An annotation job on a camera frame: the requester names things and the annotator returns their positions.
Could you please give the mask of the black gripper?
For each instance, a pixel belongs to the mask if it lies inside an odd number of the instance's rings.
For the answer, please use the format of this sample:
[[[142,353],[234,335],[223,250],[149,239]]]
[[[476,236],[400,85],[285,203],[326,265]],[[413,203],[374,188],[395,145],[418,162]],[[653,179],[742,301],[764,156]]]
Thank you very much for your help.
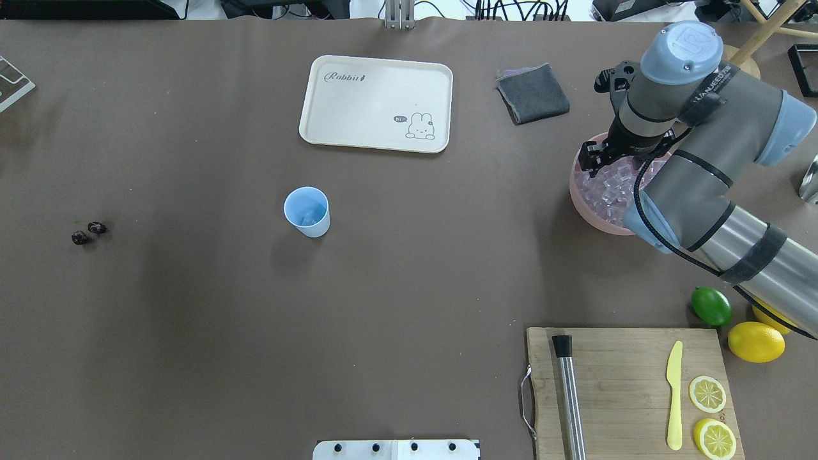
[[[626,128],[622,120],[614,120],[610,125],[605,142],[584,142],[579,149],[579,166],[595,178],[605,166],[613,165],[623,157],[636,157],[647,161],[649,157],[663,157],[662,142],[670,123],[648,123],[656,134],[635,134]]]

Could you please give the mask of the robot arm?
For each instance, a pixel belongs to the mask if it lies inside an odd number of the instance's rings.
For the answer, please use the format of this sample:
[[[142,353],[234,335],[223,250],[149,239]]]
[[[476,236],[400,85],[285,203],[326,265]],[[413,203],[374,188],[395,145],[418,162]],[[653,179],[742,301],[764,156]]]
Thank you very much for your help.
[[[723,58],[715,29],[663,27],[640,62],[602,71],[615,116],[601,142],[578,152],[595,176],[619,159],[671,157],[636,191],[627,228],[649,245],[715,274],[816,338],[816,255],[727,199],[749,165],[777,165],[814,128],[805,103]]]

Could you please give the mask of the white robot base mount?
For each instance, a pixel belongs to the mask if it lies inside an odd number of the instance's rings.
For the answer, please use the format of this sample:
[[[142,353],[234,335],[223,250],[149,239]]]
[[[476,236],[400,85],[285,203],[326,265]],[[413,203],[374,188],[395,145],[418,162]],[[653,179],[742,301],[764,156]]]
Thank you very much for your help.
[[[478,440],[325,440],[313,459],[481,459]]]

